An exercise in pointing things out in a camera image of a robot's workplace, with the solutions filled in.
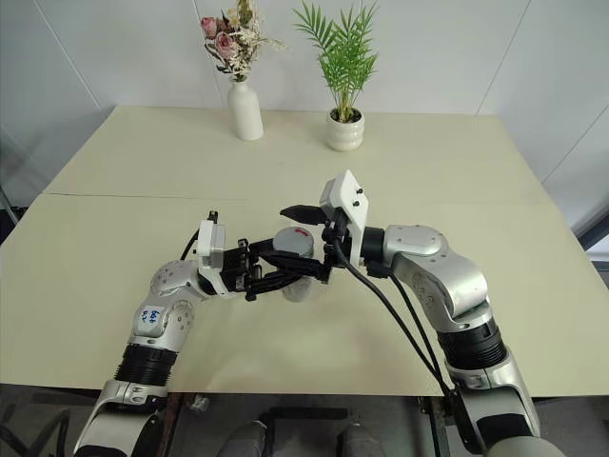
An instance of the white flower pot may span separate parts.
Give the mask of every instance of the white flower pot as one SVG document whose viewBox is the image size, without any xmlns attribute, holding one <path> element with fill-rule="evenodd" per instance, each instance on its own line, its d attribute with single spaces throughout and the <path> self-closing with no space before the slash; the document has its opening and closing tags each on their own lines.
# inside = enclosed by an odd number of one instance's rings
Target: white flower pot
<svg viewBox="0 0 609 457">
<path fill-rule="evenodd" d="M 327 144 L 335 150 L 353 150 L 360 146 L 363 141 L 363 113 L 357 122 L 342 123 L 332 119 L 328 112 L 325 117 L 325 135 Z"/>
<path fill-rule="evenodd" d="M 258 96 L 246 81 L 232 82 L 232 87 L 228 90 L 228 109 L 235 126 L 235 133 L 239 138 L 242 140 L 262 138 L 265 130 Z"/>
</svg>

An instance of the white wall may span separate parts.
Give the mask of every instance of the white wall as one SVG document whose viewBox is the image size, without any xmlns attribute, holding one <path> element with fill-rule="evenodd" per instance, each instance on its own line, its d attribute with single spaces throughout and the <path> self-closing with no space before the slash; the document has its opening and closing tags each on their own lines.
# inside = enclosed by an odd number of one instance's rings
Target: white wall
<svg viewBox="0 0 609 457">
<path fill-rule="evenodd" d="M 223 106 L 198 18 L 231 3 L 0 0 L 0 178 L 13 203 L 28 204 L 117 104 Z M 267 35 L 289 45 L 254 68 L 263 107 L 328 109 L 314 49 L 292 26 L 300 1 L 258 4 Z M 379 4 L 363 110 L 498 114 L 574 229 L 607 206 L 609 1 Z"/>
</svg>

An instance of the potted plant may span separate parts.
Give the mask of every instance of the potted plant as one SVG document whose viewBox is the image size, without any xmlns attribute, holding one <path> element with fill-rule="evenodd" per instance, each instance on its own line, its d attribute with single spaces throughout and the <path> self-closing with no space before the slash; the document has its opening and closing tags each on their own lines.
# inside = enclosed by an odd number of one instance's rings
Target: potted plant
<svg viewBox="0 0 609 457">
<path fill-rule="evenodd" d="M 303 1 L 303 11 L 294 10 L 301 19 L 297 30 L 303 31 L 320 50 L 318 60 L 336 108 L 326 117 L 327 142 L 336 150 L 352 150 L 363 141 L 363 113 L 354 107 L 363 84 L 374 71 L 379 56 L 370 48 L 372 17 L 376 3 L 362 6 L 354 13 L 341 10 L 337 23 L 322 14 L 321 8 Z"/>
<path fill-rule="evenodd" d="M 281 48 L 277 40 L 263 38 L 260 31 L 260 14 L 252 0 L 238 0 L 237 8 L 222 17 L 204 17 L 201 27 L 205 34 L 205 48 L 219 63 L 216 69 L 231 75 L 232 87 L 228 91 L 228 109 L 237 136 L 256 140 L 263 136 L 258 96 L 246 81 L 251 64 L 256 61 L 262 45 Z"/>
</svg>

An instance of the robotic arm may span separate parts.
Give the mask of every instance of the robotic arm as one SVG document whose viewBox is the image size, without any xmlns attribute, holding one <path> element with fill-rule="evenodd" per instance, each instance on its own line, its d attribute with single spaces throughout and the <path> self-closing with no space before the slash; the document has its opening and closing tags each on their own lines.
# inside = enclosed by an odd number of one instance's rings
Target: robotic arm
<svg viewBox="0 0 609 457">
<path fill-rule="evenodd" d="M 390 271 L 417 294 L 444 351 L 455 384 L 449 393 L 452 412 L 470 452 L 563 457 L 540 438 L 537 413 L 501 339 L 480 271 L 433 228 L 367 227 L 367 209 L 362 188 L 347 170 L 326 184 L 319 207 L 281 211 L 300 223 L 324 224 L 322 263 L 298 249 L 278 250 L 276 239 L 252 244 L 242 239 L 236 249 L 224 251 L 224 227 L 212 211 L 199 228 L 197 260 L 170 262 L 154 274 L 148 297 L 135 313 L 123 361 L 106 382 L 75 457 L 153 454 L 161 436 L 167 378 L 197 303 L 238 292 L 255 300 L 259 293 L 288 287 L 304 276 L 327 283 L 332 268 L 342 266 L 339 257 L 347 257 L 353 267 L 363 260 L 372 276 L 386 277 L 383 272 Z M 301 228 L 294 232 L 298 230 L 310 236 Z M 337 247 L 348 254 L 338 256 Z M 263 276 L 261 258 L 277 270 Z"/>
</svg>

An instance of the table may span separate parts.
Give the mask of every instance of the table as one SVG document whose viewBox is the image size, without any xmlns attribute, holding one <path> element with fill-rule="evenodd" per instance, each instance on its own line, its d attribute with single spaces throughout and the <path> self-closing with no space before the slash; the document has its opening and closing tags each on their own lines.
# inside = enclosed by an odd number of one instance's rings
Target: table
<svg viewBox="0 0 609 457">
<path fill-rule="evenodd" d="M 501 121 L 370 113 L 363 146 L 343 153 L 324 146 L 320 113 L 263 117 L 265 137 L 247 143 L 224 111 L 111 114 L 0 248 L 0 382 L 100 388 L 152 273 L 180 255 L 210 209 L 227 248 L 264 239 L 289 225 L 281 208 L 317 203 L 325 181 L 350 168 L 370 200 L 369 225 L 435 227 L 481 267 L 532 395 L 609 393 L 599 356 L 609 293 Z M 345 271 L 299 304 L 280 292 L 202 303 L 169 387 L 440 394 L 383 306 Z"/>
</svg>

